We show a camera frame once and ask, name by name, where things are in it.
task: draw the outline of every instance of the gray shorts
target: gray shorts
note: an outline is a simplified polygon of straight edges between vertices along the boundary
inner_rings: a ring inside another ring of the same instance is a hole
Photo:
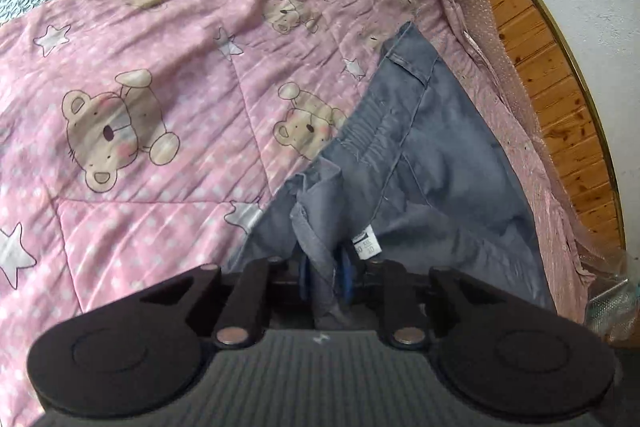
[[[371,225],[378,257],[409,272],[455,267],[555,310],[529,203],[456,77],[411,23],[381,57],[338,136],[285,182],[227,269],[288,259],[299,243],[313,267],[317,323],[353,325],[334,252]]]

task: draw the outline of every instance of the metal screw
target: metal screw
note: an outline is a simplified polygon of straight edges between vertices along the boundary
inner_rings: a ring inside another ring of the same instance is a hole
[[[249,338],[249,332],[244,328],[231,326],[228,328],[222,328],[216,335],[216,338],[219,342],[226,344],[227,346],[237,346],[238,344],[246,342]]]
[[[394,333],[394,339],[400,344],[411,346],[413,344],[420,344],[425,338],[426,334],[420,328],[400,328]]]

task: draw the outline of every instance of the ribbed black surface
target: ribbed black surface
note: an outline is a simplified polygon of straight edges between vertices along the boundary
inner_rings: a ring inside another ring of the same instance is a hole
[[[96,421],[49,413],[37,427],[495,427],[456,399],[418,353],[375,333],[269,331],[256,346],[219,354],[174,403],[133,419]],[[600,427],[585,415],[561,427]]]

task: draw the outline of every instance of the pink blanket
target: pink blanket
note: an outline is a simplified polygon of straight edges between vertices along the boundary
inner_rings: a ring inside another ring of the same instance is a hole
[[[340,129],[406,20],[506,150],[559,312],[581,320],[566,218],[453,0],[51,0],[0,28],[4,427],[40,411],[25,369],[36,337],[226,259]]]

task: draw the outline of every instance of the size tag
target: size tag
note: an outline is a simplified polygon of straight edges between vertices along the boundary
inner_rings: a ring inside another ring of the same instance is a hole
[[[351,239],[351,242],[353,243],[356,252],[358,252],[358,257],[363,261],[379,254],[382,251],[382,248],[380,248],[378,240],[376,239],[376,235],[373,233],[371,225]]]

